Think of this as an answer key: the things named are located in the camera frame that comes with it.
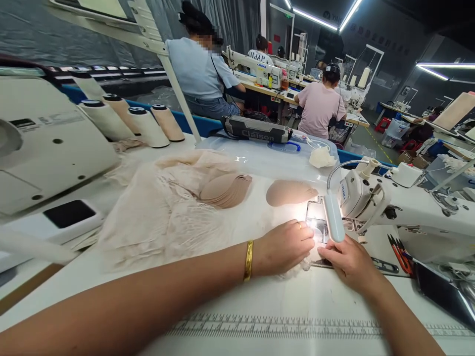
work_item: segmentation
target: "ceiling light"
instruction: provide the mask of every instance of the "ceiling light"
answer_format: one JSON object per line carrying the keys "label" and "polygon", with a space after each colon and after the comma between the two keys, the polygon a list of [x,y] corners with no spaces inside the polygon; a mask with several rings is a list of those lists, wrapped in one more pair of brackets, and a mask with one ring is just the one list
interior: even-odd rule
{"label": "ceiling light", "polygon": [[350,20],[350,18],[353,16],[353,14],[355,13],[355,11],[358,9],[358,6],[361,4],[363,0],[356,0],[356,2],[353,4],[352,8],[350,9],[350,11],[348,12],[348,14],[346,15],[345,19],[343,20],[343,22],[341,23],[341,26],[340,26],[340,32],[343,31],[343,29],[345,28],[346,24],[348,23],[348,21]]}
{"label": "ceiling light", "polygon": [[434,72],[434,71],[432,71],[432,70],[430,70],[430,69],[428,69],[428,68],[422,67],[422,66],[420,66],[419,64],[417,65],[417,67],[420,68],[420,69],[422,69],[423,71],[429,73],[429,74],[432,74],[432,75],[435,76],[435,77],[438,77],[439,79],[442,79],[442,80],[445,80],[445,81],[449,80],[447,77],[444,77],[443,75],[438,74],[438,73],[436,73],[436,72]]}
{"label": "ceiling light", "polygon": [[475,69],[474,63],[418,63],[425,68],[455,68],[455,69]]}
{"label": "ceiling light", "polygon": [[319,18],[313,17],[312,15],[309,15],[308,13],[303,12],[303,11],[301,11],[301,10],[299,10],[299,9],[294,8],[294,9],[293,9],[293,12],[295,12],[295,13],[297,13],[297,14],[303,16],[303,17],[306,17],[306,18],[308,18],[309,20],[315,21],[315,22],[319,23],[320,25],[326,26],[326,27],[328,27],[329,29],[332,29],[332,30],[334,30],[334,31],[338,31],[338,27],[335,27],[335,26],[333,26],[333,25],[330,25],[328,22],[325,22],[325,21],[323,21],[323,20],[320,20]]}

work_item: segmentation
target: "cardboard box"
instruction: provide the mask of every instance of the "cardboard box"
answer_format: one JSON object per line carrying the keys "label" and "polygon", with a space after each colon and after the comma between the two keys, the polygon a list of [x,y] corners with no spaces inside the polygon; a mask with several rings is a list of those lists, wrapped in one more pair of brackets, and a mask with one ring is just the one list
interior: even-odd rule
{"label": "cardboard box", "polygon": [[411,162],[414,167],[420,168],[420,169],[425,169],[429,166],[430,162],[423,156],[419,155],[416,158],[414,158]]}
{"label": "cardboard box", "polygon": [[403,151],[401,155],[397,158],[397,163],[407,163],[410,164],[416,157],[415,151]]}

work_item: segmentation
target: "ruler markings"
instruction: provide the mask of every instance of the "ruler markings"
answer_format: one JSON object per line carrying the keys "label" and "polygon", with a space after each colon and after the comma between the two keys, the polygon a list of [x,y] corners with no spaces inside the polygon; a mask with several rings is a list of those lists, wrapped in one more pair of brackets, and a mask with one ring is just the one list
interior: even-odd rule
{"label": "ruler markings", "polygon": [[[436,338],[474,338],[459,325],[424,324]],[[195,313],[178,322],[170,336],[266,339],[383,339],[375,320],[317,319],[223,313]]]}

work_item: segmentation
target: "gold bracelet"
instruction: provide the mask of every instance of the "gold bracelet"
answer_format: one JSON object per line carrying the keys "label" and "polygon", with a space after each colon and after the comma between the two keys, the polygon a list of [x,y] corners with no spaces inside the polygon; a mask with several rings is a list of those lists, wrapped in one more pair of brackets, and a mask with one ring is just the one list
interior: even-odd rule
{"label": "gold bracelet", "polygon": [[252,249],[254,247],[254,240],[247,242],[246,267],[244,270],[244,282],[251,279],[252,272]]}

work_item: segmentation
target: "hand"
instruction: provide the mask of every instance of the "hand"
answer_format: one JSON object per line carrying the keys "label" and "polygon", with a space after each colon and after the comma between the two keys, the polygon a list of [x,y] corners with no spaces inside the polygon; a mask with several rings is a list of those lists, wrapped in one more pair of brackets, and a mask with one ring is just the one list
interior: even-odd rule
{"label": "hand", "polygon": [[389,283],[376,269],[365,248],[348,235],[340,243],[328,241],[326,248],[318,248],[318,253],[333,264],[343,283],[364,298],[376,297]]}
{"label": "hand", "polygon": [[299,264],[315,246],[313,230],[291,220],[254,241],[252,276],[282,274]]}

